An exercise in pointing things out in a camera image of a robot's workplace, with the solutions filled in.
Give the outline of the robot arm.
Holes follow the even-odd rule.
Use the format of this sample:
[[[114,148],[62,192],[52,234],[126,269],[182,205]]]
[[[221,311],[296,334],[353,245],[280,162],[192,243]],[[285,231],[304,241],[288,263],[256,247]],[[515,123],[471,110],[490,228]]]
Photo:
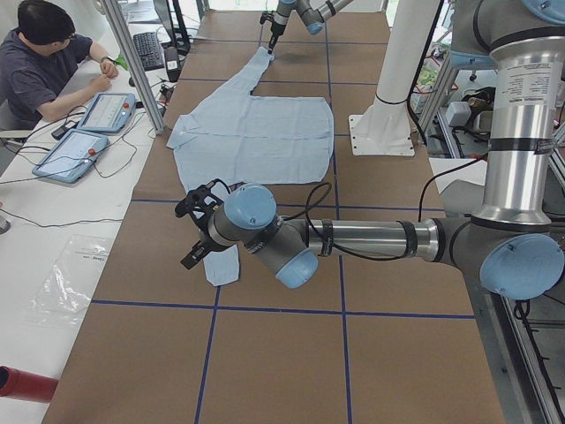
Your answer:
[[[335,115],[335,150],[325,179],[332,190],[313,211],[316,218],[415,219],[442,215],[442,201],[425,148],[414,156],[354,155],[347,119],[365,109],[380,77],[389,38],[378,12],[343,12],[320,34],[310,35],[298,18],[275,49],[275,61],[258,95],[322,96]],[[366,261],[351,256],[320,260],[313,278],[297,289],[278,282],[255,257],[240,254],[240,276],[214,288],[202,266],[177,268],[184,300],[224,307],[304,309],[386,314],[467,315],[471,302],[462,274],[420,259]]]
[[[268,42],[267,53],[273,53],[278,39],[284,34],[293,11],[300,17],[307,32],[310,35],[316,35],[324,28],[328,20],[351,2],[352,0],[325,1],[317,9],[314,9],[308,0],[280,0],[274,11],[264,11],[260,16],[261,25],[266,22],[271,23],[271,37]]]

